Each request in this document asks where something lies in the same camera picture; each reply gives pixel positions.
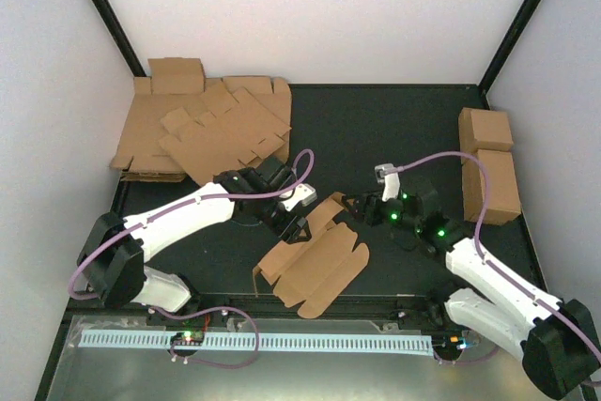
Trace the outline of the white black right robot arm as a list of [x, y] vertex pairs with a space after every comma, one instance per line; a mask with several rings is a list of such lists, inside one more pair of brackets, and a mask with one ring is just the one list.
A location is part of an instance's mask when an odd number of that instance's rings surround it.
[[545, 292], [503, 264], [442, 211], [433, 188], [347, 194], [342, 204], [361, 223], [400, 232], [411, 250], [461, 280], [427, 304], [433, 326], [455, 323], [482, 335], [518, 360], [531, 383], [552, 399], [593, 386], [600, 342], [590, 310], [576, 299]]

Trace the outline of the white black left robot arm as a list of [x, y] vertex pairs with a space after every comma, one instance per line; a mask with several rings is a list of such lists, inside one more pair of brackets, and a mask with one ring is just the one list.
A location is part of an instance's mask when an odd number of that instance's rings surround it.
[[106, 308], [137, 303], [163, 310], [181, 325], [193, 324], [202, 303], [183, 277], [148, 263], [174, 243], [238, 216], [265, 225], [286, 244], [312, 237], [297, 212], [316, 199], [296, 165], [269, 157], [258, 167], [229, 170], [196, 191], [152, 210], [120, 217], [101, 215], [94, 223], [68, 282], [69, 296], [97, 299]]

